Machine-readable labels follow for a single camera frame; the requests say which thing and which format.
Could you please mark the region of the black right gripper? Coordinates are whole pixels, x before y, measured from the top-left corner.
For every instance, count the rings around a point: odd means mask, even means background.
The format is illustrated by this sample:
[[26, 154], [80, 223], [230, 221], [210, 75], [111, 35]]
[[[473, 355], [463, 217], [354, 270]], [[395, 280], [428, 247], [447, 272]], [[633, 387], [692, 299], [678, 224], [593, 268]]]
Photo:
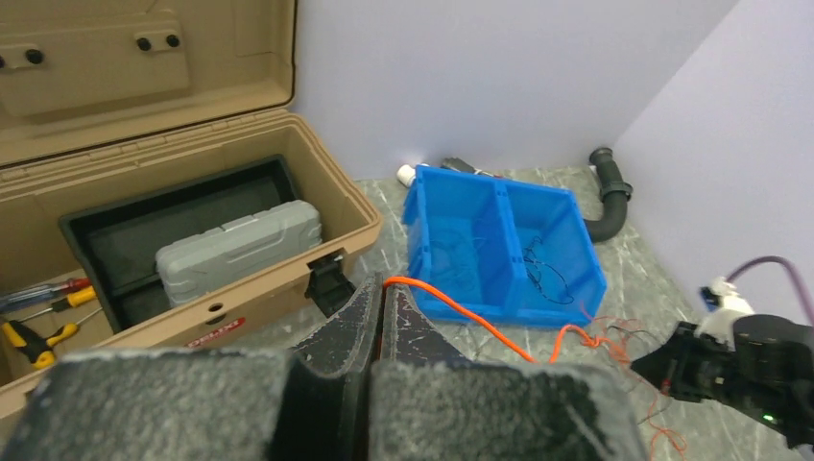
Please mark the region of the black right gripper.
[[670, 338], [634, 360], [631, 369], [661, 394], [676, 400], [737, 402], [734, 350], [706, 333], [696, 336], [697, 327], [678, 322]]

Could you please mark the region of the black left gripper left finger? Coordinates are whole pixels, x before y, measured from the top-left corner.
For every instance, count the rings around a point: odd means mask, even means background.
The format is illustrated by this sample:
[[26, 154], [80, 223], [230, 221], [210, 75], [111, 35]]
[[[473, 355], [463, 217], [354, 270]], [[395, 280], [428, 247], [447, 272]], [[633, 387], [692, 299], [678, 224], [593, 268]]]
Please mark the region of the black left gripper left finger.
[[380, 275], [292, 349], [92, 349], [31, 394], [5, 460], [357, 460]]

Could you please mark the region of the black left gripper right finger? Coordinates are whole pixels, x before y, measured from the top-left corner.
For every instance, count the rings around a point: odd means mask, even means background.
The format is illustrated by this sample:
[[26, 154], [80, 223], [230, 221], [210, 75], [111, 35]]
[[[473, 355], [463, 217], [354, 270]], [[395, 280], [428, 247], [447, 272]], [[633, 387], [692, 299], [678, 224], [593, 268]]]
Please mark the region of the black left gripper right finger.
[[579, 363], [476, 362], [454, 346], [399, 352], [430, 323], [401, 327], [412, 296], [378, 282], [381, 353], [371, 366], [371, 460], [645, 460], [630, 399], [608, 371]]

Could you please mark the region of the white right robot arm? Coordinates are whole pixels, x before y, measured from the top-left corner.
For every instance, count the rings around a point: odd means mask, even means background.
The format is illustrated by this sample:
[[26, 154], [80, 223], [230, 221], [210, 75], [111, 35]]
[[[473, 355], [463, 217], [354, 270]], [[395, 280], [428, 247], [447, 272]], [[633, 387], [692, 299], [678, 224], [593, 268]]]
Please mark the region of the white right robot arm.
[[666, 342], [632, 370], [675, 400], [716, 400], [782, 435], [795, 449], [813, 444], [813, 329], [754, 314], [730, 327], [729, 344], [679, 322]]

